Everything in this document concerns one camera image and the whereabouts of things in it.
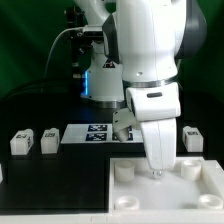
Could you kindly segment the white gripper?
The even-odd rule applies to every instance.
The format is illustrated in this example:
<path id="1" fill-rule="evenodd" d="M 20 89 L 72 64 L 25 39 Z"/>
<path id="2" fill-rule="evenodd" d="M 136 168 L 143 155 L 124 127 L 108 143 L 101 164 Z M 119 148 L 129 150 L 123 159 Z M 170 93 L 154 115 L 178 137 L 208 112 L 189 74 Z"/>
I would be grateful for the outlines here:
<path id="1" fill-rule="evenodd" d="M 127 88 L 127 106 L 140 125 L 152 176 L 159 180 L 175 165 L 177 125 L 181 115 L 176 82 L 155 88 Z"/>

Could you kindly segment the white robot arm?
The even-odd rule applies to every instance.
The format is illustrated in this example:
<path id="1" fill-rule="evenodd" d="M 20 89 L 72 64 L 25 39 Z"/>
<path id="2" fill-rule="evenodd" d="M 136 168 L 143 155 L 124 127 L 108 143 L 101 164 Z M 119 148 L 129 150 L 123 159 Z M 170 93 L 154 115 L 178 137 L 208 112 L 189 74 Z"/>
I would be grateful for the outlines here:
<path id="1" fill-rule="evenodd" d="M 104 54 L 122 66 L 126 107 L 113 113 L 118 140 L 130 127 L 141 131 L 154 177 L 176 162 L 176 118 L 181 115 L 175 61 L 194 55 L 203 45 L 207 24 L 198 0 L 74 0 L 89 24 L 83 33 L 101 31 Z"/>

